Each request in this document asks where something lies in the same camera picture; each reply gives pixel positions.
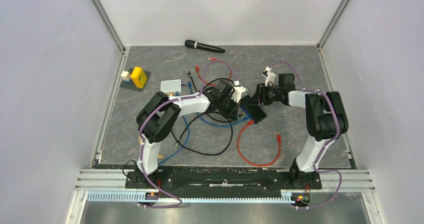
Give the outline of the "white network switch box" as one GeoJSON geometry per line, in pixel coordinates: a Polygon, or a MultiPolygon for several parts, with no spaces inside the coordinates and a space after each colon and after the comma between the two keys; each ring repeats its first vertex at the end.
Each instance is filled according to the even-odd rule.
{"type": "Polygon", "coordinates": [[[161,81],[160,90],[164,93],[180,93],[182,90],[181,79],[161,81]]]}

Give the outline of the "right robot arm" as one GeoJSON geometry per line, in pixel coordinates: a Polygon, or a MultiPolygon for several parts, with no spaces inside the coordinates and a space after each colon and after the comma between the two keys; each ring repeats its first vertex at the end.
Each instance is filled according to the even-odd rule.
{"type": "Polygon", "coordinates": [[[286,106],[305,110],[308,139],[300,155],[290,167],[289,182],[295,188],[318,180],[318,167],[328,147],[347,132],[348,119],[341,95],[337,91],[297,90],[295,76],[263,71],[265,82],[257,84],[255,94],[242,100],[242,107],[254,123],[262,121],[266,114],[261,106],[281,102],[286,106]]]}

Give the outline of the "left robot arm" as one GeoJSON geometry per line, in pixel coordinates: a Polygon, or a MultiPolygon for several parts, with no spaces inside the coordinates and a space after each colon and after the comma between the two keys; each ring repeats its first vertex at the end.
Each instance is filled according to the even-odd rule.
{"type": "Polygon", "coordinates": [[[162,91],[155,93],[136,117],[141,146],[135,168],[138,182],[145,188],[156,184],[161,142],[179,117],[216,112],[231,125],[238,119],[237,111],[245,91],[238,81],[220,80],[216,86],[190,95],[170,97],[162,91]]]}

